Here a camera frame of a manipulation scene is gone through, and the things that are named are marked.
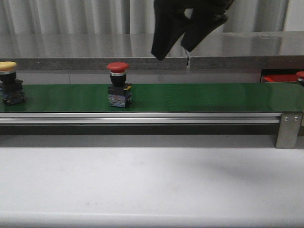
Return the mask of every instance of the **green conveyor belt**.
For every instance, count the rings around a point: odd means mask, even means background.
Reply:
[[[135,84],[130,108],[110,107],[108,85],[24,85],[27,101],[0,112],[302,112],[304,87],[268,84]]]

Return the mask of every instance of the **metal bracket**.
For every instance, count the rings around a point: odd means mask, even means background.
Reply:
[[[283,113],[281,115],[280,130],[276,141],[276,148],[291,149],[295,147],[301,126],[303,113]]]

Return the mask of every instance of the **yellow push button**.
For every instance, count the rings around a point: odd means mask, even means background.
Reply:
[[[0,62],[0,71],[11,71],[16,65],[15,62]]]

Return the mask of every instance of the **red mushroom button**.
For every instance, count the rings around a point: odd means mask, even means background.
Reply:
[[[124,62],[114,62],[106,66],[106,68],[109,69],[112,73],[123,73],[129,67],[129,64]]]

